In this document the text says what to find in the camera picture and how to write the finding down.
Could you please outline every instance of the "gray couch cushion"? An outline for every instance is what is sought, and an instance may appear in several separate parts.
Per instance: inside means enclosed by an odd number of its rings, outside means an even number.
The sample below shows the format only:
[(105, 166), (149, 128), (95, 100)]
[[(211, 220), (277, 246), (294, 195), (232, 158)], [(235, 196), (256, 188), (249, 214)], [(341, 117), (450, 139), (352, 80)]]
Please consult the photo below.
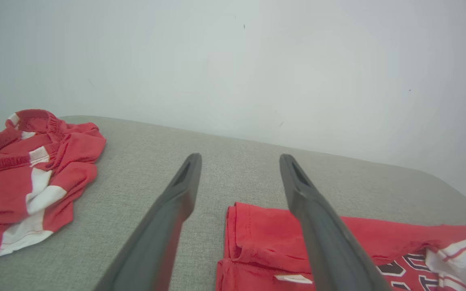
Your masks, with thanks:
[(197, 204), (184, 223), (171, 290), (212, 291), (235, 201), (287, 208), (279, 156), (294, 155), (339, 215), (403, 223), (466, 224), (466, 197), (420, 171), (259, 142), (95, 116), (107, 138), (98, 177), (74, 221), (46, 241), (0, 257), (0, 290), (91, 290), (190, 153), (202, 155)]

